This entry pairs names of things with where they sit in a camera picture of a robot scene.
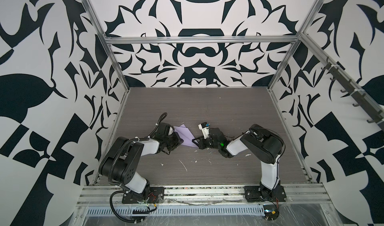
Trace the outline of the lilac square paper sheet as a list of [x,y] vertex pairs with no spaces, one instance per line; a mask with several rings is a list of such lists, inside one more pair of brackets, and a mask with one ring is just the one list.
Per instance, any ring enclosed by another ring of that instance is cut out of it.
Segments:
[[180,127],[174,126],[174,130],[176,133],[179,134],[179,137],[183,140],[182,146],[198,148],[198,146],[193,143],[193,139],[195,138],[195,136],[185,125],[181,125]]

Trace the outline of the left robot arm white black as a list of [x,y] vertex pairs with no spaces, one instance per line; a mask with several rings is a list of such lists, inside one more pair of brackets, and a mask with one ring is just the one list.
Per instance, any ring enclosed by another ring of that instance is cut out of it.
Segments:
[[106,177],[110,185],[144,194],[149,181],[137,173],[141,157],[169,154],[183,142],[174,127],[166,123],[158,123],[154,131],[144,138],[119,137],[100,163],[99,174]]

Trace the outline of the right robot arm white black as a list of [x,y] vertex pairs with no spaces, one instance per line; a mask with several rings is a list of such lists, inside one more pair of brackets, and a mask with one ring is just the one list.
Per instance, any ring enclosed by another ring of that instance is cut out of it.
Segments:
[[238,137],[227,137],[219,128],[211,128],[208,123],[199,125],[202,136],[192,140],[200,150],[217,149],[224,158],[233,158],[249,150],[261,162],[261,189],[269,192],[280,183],[280,158],[285,152],[285,142],[273,131],[257,124],[252,125]]

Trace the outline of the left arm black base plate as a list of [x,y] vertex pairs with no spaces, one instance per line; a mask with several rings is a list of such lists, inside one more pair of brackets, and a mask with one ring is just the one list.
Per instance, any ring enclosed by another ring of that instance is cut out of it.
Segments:
[[152,187],[146,186],[142,193],[136,193],[134,191],[125,192],[123,195],[123,204],[136,204],[147,203],[156,204],[164,199],[165,188],[164,187]]

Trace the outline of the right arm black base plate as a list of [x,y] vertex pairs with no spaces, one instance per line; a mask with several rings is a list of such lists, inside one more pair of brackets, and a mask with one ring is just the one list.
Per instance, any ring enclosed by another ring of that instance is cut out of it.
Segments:
[[286,201],[286,192],[284,187],[277,185],[273,190],[260,186],[244,186],[245,199],[249,203],[255,202],[274,202],[280,203]]

